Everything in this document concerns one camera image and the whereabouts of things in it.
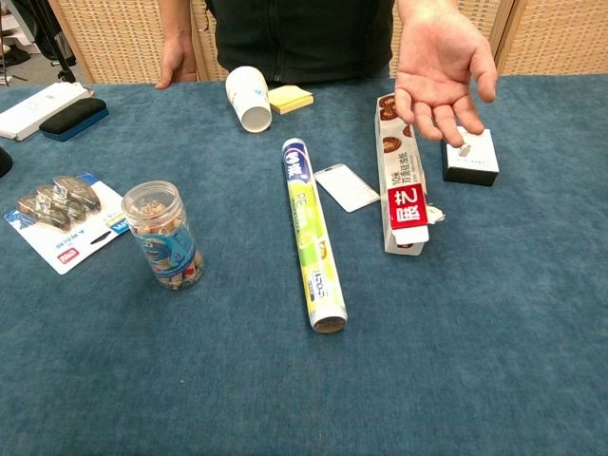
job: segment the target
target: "white cardboard box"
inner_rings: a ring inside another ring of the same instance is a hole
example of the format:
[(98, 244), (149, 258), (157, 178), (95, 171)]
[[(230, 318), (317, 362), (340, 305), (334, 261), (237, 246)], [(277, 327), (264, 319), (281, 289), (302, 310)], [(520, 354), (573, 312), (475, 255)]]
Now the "white cardboard box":
[(429, 219), (414, 128), (397, 117), (392, 94), (377, 100), (374, 123), (385, 251), (420, 255)]
[(458, 131), (465, 141), (462, 147), (442, 142), (444, 181), (492, 185), (500, 171), (490, 130), (473, 135), (459, 126)]
[(82, 98), (91, 90), (79, 83), (55, 83), (33, 94), (23, 102), (0, 113), (0, 136), (22, 141), (38, 130), (42, 122)]

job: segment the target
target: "cylindrical tube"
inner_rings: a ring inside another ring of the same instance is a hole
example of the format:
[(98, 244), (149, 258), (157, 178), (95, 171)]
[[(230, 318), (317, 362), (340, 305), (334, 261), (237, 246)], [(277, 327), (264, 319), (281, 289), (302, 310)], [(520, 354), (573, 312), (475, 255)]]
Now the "cylindrical tube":
[(123, 212), (164, 288), (183, 290), (200, 280), (202, 254), (175, 185), (152, 180), (133, 187), (124, 195)]
[(283, 144), (283, 166), (311, 326), (318, 333), (335, 333), (346, 325), (346, 306), (303, 141), (291, 139)]

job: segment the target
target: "plastic wrap roll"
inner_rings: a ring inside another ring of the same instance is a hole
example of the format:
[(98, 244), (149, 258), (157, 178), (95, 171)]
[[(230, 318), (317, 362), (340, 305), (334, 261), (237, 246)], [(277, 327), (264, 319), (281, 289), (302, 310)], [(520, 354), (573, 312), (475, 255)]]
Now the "plastic wrap roll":
[(294, 138), (283, 144), (283, 167), (311, 326), (318, 333), (334, 333), (346, 325), (346, 306), (303, 141)]

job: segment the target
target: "plastic container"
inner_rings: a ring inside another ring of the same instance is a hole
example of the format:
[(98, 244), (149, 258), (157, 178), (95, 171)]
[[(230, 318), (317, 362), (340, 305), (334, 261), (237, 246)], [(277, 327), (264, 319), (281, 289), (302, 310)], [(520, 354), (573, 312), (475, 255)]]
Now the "plastic container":
[(171, 182), (152, 180), (129, 190), (123, 212), (156, 279), (183, 290), (202, 277), (202, 253), (192, 236), (180, 192)]

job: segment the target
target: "hand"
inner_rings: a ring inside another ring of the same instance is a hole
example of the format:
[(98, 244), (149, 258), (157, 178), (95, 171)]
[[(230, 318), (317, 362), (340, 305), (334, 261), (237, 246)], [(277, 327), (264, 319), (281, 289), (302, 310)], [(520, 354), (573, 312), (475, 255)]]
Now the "hand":
[(192, 38), (171, 37), (164, 40), (161, 61), (161, 80), (156, 88), (163, 89), (171, 83), (187, 83), (197, 80), (197, 60)]
[(471, 99), (471, 75), (483, 101), (496, 99), (498, 76), (489, 43), (453, 7), (424, 6), (404, 16), (395, 79), (397, 113), (427, 139), (443, 137), (460, 147), (456, 117), (470, 133), (484, 131)]

